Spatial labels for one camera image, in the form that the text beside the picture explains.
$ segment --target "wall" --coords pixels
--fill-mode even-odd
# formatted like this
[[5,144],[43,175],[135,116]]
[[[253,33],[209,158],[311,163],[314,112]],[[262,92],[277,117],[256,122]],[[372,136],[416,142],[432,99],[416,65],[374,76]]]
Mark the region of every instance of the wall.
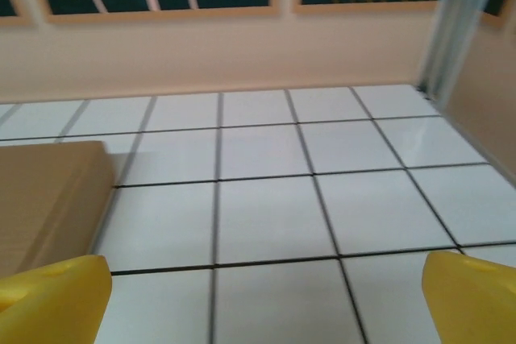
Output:
[[430,12],[182,19],[0,30],[0,102],[411,83]]
[[477,32],[447,112],[516,177],[516,9],[514,11],[505,30],[482,27]]

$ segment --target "brown cardboard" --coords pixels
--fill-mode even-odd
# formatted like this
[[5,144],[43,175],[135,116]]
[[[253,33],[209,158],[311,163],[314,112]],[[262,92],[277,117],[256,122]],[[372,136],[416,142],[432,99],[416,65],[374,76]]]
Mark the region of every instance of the brown cardboard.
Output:
[[101,142],[0,147],[0,277],[87,254],[113,184]]

